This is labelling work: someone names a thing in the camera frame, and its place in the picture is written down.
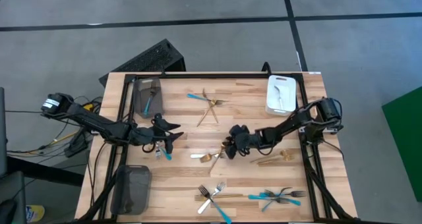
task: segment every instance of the concrete floor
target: concrete floor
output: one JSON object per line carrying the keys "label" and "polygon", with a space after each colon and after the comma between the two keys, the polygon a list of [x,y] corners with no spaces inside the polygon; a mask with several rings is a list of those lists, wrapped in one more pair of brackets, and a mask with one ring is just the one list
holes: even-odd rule
{"label": "concrete floor", "polygon": [[[421,1],[291,4],[296,16],[320,16],[421,12]],[[0,0],[0,27],[255,16],[287,16],[284,0]],[[422,85],[422,19],[321,20],[297,27],[308,69],[322,72],[328,95],[344,108],[339,138],[359,217],[420,222],[422,204],[415,200],[381,105]],[[288,22],[0,32],[0,86],[6,89],[7,109],[36,111],[54,92],[100,96],[104,89],[97,78],[164,38],[185,56],[189,71],[260,70],[264,61],[273,70],[299,70]],[[8,149],[37,148],[61,128],[36,114],[9,113]],[[43,164],[84,162],[79,155]],[[37,188],[45,192],[36,194]],[[48,207],[44,223],[51,223],[72,218],[78,189],[36,181],[26,195],[28,203]],[[64,195],[68,206],[58,205]]]}

